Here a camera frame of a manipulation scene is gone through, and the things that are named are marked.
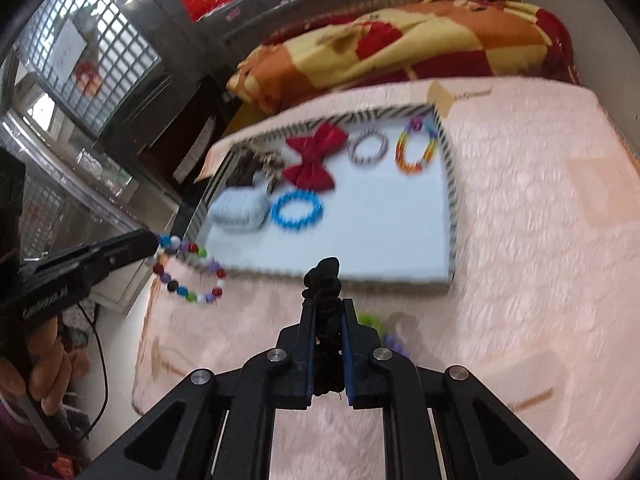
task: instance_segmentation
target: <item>paper sign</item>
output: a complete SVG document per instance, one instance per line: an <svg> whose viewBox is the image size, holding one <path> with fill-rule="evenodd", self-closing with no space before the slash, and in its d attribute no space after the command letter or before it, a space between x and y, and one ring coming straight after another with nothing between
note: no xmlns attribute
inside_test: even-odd
<svg viewBox="0 0 640 480"><path fill-rule="evenodd" d="M62 81L69 79L85 47L86 41L73 22L66 20L49 54L54 74Z"/></svg>

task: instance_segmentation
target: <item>beaded bracelet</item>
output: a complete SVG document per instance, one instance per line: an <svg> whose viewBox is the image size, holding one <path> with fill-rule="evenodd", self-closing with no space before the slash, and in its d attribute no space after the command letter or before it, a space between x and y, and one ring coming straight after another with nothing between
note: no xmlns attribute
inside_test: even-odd
<svg viewBox="0 0 640 480"><path fill-rule="evenodd" d="M360 143L368 139L369 137L376 137L380 140L380 150L371 156L358 156L356 154L356 149L360 145ZM358 166L366 166L368 164L373 164L374 162L379 162L386 155L386 151L389 149L389 139L386 138L386 135L382 133L378 128L370 128L369 130L364 131L360 134L356 139L349 145L349 158L351 161Z"/></svg>
<svg viewBox="0 0 640 480"><path fill-rule="evenodd" d="M313 205L311 213L297 220L287 220L282 218L282 216L280 215L280 210L289 202L293 202L294 200L311 202L311 204ZM320 202L320 197L317 193L314 193L313 191L304 191L301 189L297 189L295 191L285 193L284 195L279 197L276 202L273 203L273 205L271 206L271 219L276 225L279 225L283 229L300 230L303 227L315 224L322 216L322 210L322 202Z"/></svg>
<svg viewBox="0 0 640 480"><path fill-rule="evenodd" d="M206 268L211 272L215 272L218 277L216 286L211 289L211 292L196 294L186 286L180 285L177 280L174 280L172 276L164 270L164 266L160 261L156 261L156 264L152 267L153 272L160 277L160 281L166 285L166 290L168 292L174 292L178 296L181 296L185 300L193 303L213 303L222 296L222 288L225 285L224 278L226 277L226 270L223 269L220 263L213 259L212 256L207 257L207 250L205 248L199 248L194 242L183 242L180 240L180 237L175 235L170 237L166 234L158 235L158 243L160 247L164 249L166 254L177 254L179 251L196 254L201 258L197 268L200 270L204 270Z"/></svg>
<svg viewBox="0 0 640 480"><path fill-rule="evenodd" d="M426 129L429 133L429 143L427 144L424 153L422 154L420 160L414 162L413 164L409 164L404 160L404 145L406 144L407 139L409 138L409 133L411 131L419 132L422 129ZM396 144L396 165L406 174L415 174L422 171L429 164L433 153L436 150L436 144L438 142L438 135L433 129L424 123L421 118L414 117L409 122L408 126L404 129L404 131L398 137L398 143Z"/></svg>
<svg viewBox="0 0 640 480"><path fill-rule="evenodd" d="M157 238L158 244L165 254L169 256L184 254L186 256L184 263L190 267L210 272L216 272L221 268L220 263L215 260L212 254L208 254L204 247L198 247L194 242L183 242L179 236L167 234L159 234Z"/></svg>

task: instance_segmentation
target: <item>white tray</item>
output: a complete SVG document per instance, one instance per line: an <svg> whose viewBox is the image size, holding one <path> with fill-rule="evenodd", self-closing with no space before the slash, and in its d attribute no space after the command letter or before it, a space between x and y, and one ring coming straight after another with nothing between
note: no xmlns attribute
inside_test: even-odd
<svg viewBox="0 0 640 480"><path fill-rule="evenodd" d="M408 118L416 115L433 121L439 143L428 167L407 176L398 170L394 150ZM381 162L371 166L354 165L346 148L325 159L335 189L320 194L324 215L318 223L291 231L267 218L260 230L230 233L205 216L235 168L241 154L236 146L211 178L186 238L197 229L196 242L232 272L299 277L322 258L335 256L345 282L429 285L447 290L455 270L456 193L449 143L434 107L384 108L292 124L260 134L252 143L280 148L296 160L296 152L285 139L312 134L322 122L338 124L350 137L367 127L379 127L388 136L389 149ZM417 160L426 143L425 134L412 136L406 160ZM378 145L368 140L358 153L366 154L367 148L375 151ZM281 184L272 197L291 189L290 184ZM287 213L295 216L295 206L290 207Z"/></svg>

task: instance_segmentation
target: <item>wall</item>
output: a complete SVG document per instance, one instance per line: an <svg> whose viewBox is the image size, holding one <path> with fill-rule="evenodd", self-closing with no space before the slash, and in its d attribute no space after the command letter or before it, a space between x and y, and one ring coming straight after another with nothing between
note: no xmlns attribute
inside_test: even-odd
<svg viewBox="0 0 640 480"><path fill-rule="evenodd" d="M640 54L603 0L523 0L556 14L574 42L582 83L640 152Z"/></svg>

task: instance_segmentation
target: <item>red bow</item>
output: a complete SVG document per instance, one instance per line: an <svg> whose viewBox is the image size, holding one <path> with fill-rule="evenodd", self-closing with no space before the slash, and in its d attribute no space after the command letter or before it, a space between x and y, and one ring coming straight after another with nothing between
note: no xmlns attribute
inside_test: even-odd
<svg viewBox="0 0 640 480"><path fill-rule="evenodd" d="M322 162L327 155L337 152L347 138L347 134L337 126L323 123L312 137L287 139L287 144L302 155L302 164L287 168L282 175L298 189L333 189L334 180L322 167Z"/></svg>

